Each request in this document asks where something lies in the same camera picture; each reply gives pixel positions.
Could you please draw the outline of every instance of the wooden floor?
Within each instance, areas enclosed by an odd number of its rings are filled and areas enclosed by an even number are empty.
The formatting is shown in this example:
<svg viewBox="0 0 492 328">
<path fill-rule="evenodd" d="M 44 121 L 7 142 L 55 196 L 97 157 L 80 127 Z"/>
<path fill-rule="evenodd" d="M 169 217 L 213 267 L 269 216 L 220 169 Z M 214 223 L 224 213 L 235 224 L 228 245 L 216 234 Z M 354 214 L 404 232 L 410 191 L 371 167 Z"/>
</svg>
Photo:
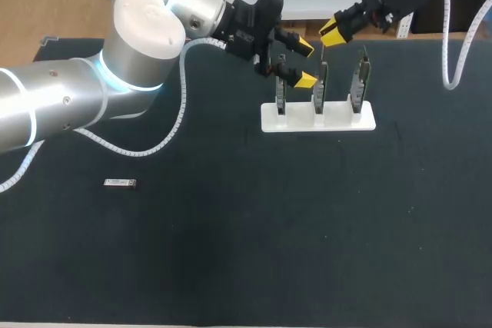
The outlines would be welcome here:
<svg viewBox="0 0 492 328">
<path fill-rule="evenodd" d="M 0 66 L 29 63 L 46 35 L 71 38 L 103 38 L 108 30 L 111 7 L 106 0 L 0 0 Z M 309 22 L 306 38 L 317 39 L 323 22 Z M 418 38 L 440 38 L 419 35 Z M 480 38 L 487 37 L 481 32 Z M 359 39 L 393 39 L 369 28 Z"/>
</svg>

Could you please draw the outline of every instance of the white stand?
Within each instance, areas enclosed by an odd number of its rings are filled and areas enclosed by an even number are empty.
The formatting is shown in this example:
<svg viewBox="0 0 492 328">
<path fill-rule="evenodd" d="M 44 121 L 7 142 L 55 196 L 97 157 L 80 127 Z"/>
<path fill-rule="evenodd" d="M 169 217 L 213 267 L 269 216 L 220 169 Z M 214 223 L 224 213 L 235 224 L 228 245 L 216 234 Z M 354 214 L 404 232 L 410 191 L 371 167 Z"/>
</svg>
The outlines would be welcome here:
<svg viewBox="0 0 492 328">
<path fill-rule="evenodd" d="M 285 115 L 279 115 L 275 103 L 261 106 L 261 129 L 263 132 L 333 132 L 372 131 L 376 121 L 369 101 L 362 105 L 362 112 L 354 114 L 351 97 L 347 101 L 326 101 L 324 113 L 314 113 L 314 103 L 287 103 Z"/>
</svg>

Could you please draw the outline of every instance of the cable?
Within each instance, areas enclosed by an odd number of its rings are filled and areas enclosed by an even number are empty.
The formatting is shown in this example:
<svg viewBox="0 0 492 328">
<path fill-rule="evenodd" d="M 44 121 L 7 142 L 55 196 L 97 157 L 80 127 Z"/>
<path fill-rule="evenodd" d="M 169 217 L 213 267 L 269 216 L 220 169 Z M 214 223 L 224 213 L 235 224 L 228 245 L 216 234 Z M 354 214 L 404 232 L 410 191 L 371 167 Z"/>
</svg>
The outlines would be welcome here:
<svg viewBox="0 0 492 328">
<path fill-rule="evenodd" d="M 96 134 L 93 134 L 92 132 L 85 130 L 84 128 L 80 128 L 77 130 L 74 130 L 75 132 L 78 132 L 79 134 L 83 134 L 84 136 L 90 138 L 94 142 L 106 147 L 107 149 L 114 151 L 115 153 L 125 155 L 127 157 L 147 157 L 149 155 L 155 154 L 158 151 L 160 151 L 164 146 L 166 146 L 169 141 L 172 140 L 172 138 L 176 135 L 176 132 L 178 132 L 179 127 L 181 126 L 183 117 L 185 115 L 185 110 L 186 110 L 186 71 L 185 71 L 185 60 L 186 60 L 186 54 L 188 53 L 188 50 L 193 48 L 196 45 L 213 45 L 216 46 L 220 49 L 225 49 L 225 43 L 219 40 L 215 40 L 213 38 L 199 38 L 194 41 L 190 41 L 187 43 L 184 47 L 183 50 L 181 51 L 181 57 L 179 58 L 179 71 L 180 71 L 180 76 L 181 76 L 181 106 L 179 108 L 178 112 L 178 117 L 176 118 L 176 122 L 171 129 L 171 132 L 166 136 L 166 138 L 161 141 L 157 146 L 153 147 L 152 149 L 146 150 L 146 151 L 129 151 L 122 149 L 120 147 L 117 147 L 103 138 L 100 138 Z M 40 141 L 36 144 L 34 144 L 31 147 L 31 150 L 28 152 L 28 154 L 25 156 L 25 159 L 23 160 L 21 167 L 15 172 L 15 174 L 9 178 L 6 182 L 3 184 L 0 184 L 0 193 L 7 191 L 11 187 L 13 187 L 15 184 L 17 184 L 22 176 L 24 176 L 25 172 L 28 170 L 29 165 L 32 163 L 32 160 L 34 159 L 34 156 L 38 153 L 39 148 L 43 145 L 44 141 Z"/>
<path fill-rule="evenodd" d="M 463 74 L 464 65 L 467 61 L 468 52 L 470 51 L 471 43 L 474 40 L 475 34 L 477 33 L 480 23 L 484 20 L 485 15 L 489 12 L 490 7 L 492 7 L 492 0 L 486 0 L 480 11 L 478 11 L 475 19 L 471 23 L 470 29 L 468 30 L 467 36 L 464 39 L 463 46 L 461 48 L 460 57 L 456 66 L 456 71 L 454 72 L 453 81 L 449 81 L 449 70 L 448 70 L 448 44 L 449 44 L 449 27 L 450 27 L 450 14 L 451 14 L 451 0 L 444 0 L 444 30 L 443 30 L 443 84 L 448 90 L 454 90 L 459 84 L 461 75 Z"/>
<path fill-rule="evenodd" d="M 12 177 L 10 177 L 8 180 L 6 180 L 3 184 L 0 184 L 0 194 L 2 192 L 6 192 L 11 187 L 14 187 L 14 185 L 17 184 L 21 180 L 22 176 L 24 176 L 25 172 L 28 170 L 29 165 L 31 165 L 32 160 L 34 159 L 34 157 L 38 153 L 39 148 L 43 144 L 44 144 L 44 141 L 39 141 L 39 142 L 36 142 L 34 145 L 31 146 L 31 150 L 29 150 L 28 154 L 25 156 L 19 169 L 14 173 L 14 175 Z"/>
</svg>

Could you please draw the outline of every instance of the small metal component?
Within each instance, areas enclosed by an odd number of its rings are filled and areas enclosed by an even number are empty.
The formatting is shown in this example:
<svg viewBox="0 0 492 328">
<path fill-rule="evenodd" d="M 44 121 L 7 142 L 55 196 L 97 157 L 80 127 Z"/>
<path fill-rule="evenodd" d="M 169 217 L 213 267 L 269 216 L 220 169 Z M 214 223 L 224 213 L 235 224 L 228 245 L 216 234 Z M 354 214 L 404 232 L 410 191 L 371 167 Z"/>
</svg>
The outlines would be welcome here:
<svg viewBox="0 0 492 328">
<path fill-rule="evenodd" d="M 277 103 L 278 115 L 285 115 L 285 81 L 278 76 L 275 84 L 275 102 Z"/>
<path fill-rule="evenodd" d="M 45 36 L 40 42 L 40 46 L 46 46 L 48 44 L 48 41 L 58 41 L 58 37 L 56 36 Z"/>
<path fill-rule="evenodd" d="M 324 96 L 326 95 L 328 85 L 328 63 L 326 61 L 321 62 L 321 68 L 319 76 L 317 77 L 316 84 L 313 87 L 313 102 L 314 111 L 316 114 L 323 114 L 324 109 Z"/>
<path fill-rule="evenodd" d="M 362 58 L 358 67 L 355 69 L 351 85 L 351 103 L 352 110 L 355 114 L 360 114 L 362 112 L 362 104 L 364 103 L 367 86 L 369 85 L 371 76 L 371 62 L 369 61 L 365 47 L 361 54 Z"/>
<path fill-rule="evenodd" d="M 105 180 L 106 187 L 122 187 L 122 188 L 136 188 L 137 180 L 115 180 L 107 179 Z"/>
</svg>

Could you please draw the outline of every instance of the dark table surface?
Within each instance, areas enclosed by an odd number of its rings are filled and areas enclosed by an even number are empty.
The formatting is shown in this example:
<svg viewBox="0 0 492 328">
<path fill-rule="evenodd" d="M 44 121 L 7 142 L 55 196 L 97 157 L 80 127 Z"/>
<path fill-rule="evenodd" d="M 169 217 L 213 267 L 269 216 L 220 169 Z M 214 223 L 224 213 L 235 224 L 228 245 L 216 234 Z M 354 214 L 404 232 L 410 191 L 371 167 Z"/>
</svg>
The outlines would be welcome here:
<svg viewBox="0 0 492 328">
<path fill-rule="evenodd" d="M 331 100 L 346 98 L 361 46 L 327 51 Z M 184 124 L 155 156 L 76 133 L 48 140 L 0 195 L 0 321 L 492 324 L 492 44 L 474 44 L 453 92 L 439 42 L 366 46 L 374 132 L 264 134 L 273 80 L 201 46 L 188 56 Z M 50 41 L 37 58 L 100 48 Z M 450 51 L 454 64 L 459 44 Z M 147 149 L 178 104 L 175 69 L 145 116 L 92 129 Z M 1 178 L 24 154 L 0 157 Z M 102 186 L 119 177 L 138 189 Z"/>
</svg>

